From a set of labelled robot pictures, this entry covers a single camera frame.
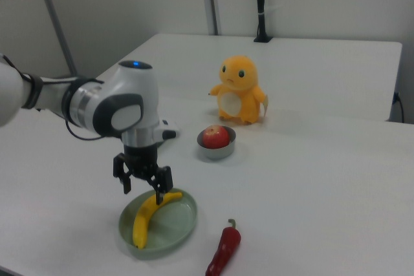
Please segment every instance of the orange plush toy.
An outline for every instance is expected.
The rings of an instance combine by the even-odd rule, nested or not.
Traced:
[[[257,69],[247,56],[232,56],[220,68],[221,84],[209,95],[217,96],[220,119],[240,118],[244,123],[259,119],[260,103],[268,105],[267,95],[261,90]]]

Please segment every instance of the table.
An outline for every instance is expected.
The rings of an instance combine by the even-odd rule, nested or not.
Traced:
[[[157,69],[161,95],[209,100],[221,63],[247,55],[275,109],[384,121],[391,111],[401,48],[395,42],[273,38],[254,43],[250,37],[159,34],[125,59]]]
[[[411,125],[271,106],[257,124],[225,123],[237,133],[235,153],[211,162],[195,139],[218,123],[214,100],[173,91],[160,89],[159,111],[182,133],[160,147],[158,163],[171,166],[175,186],[199,205],[191,237],[167,257],[134,259],[118,236],[118,217],[149,187],[134,180],[124,195],[112,177],[122,144],[81,142],[55,115],[21,111],[0,129],[2,269],[202,275],[233,217],[242,244],[229,276],[412,274]]]

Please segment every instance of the red apple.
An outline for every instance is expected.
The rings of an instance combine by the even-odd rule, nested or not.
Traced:
[[[202,134],[202,144],[208,149],[226,147],[230,143],[227,130],[221,125],[211,125]]]

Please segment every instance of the wall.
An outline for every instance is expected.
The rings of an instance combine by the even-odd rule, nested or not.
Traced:
[[[256,36],[256,0],[215,2],[221,35]],[[266,0],[265,11],[271,36],[401,42],[397,90],[414,123],[414,0]],[[400,119],[396,106],[391,119]]]
[[[43,0],[0,0],[0,52],[24,72],[69,75]]]
[[[52,2],[76,70],[87,76],[99,75],[156,33],[213,31],[211,4],[204,0]]]

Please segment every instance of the banana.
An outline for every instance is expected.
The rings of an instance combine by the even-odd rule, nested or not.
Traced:
[[[132,240],[136,247],[139,249],[145,248],[148,238],[149,220],[151,220],[154,212],[156,212],[168,202],[180,198],[182,198],[181,192],[166,193],[164,195],[162,203],[159,205],[157,205],[155,202],[155,195],[149,197],[144,203],[142,203],[140,209],[138,210],[138,213],[136,213],[134,227],[132,230]]]

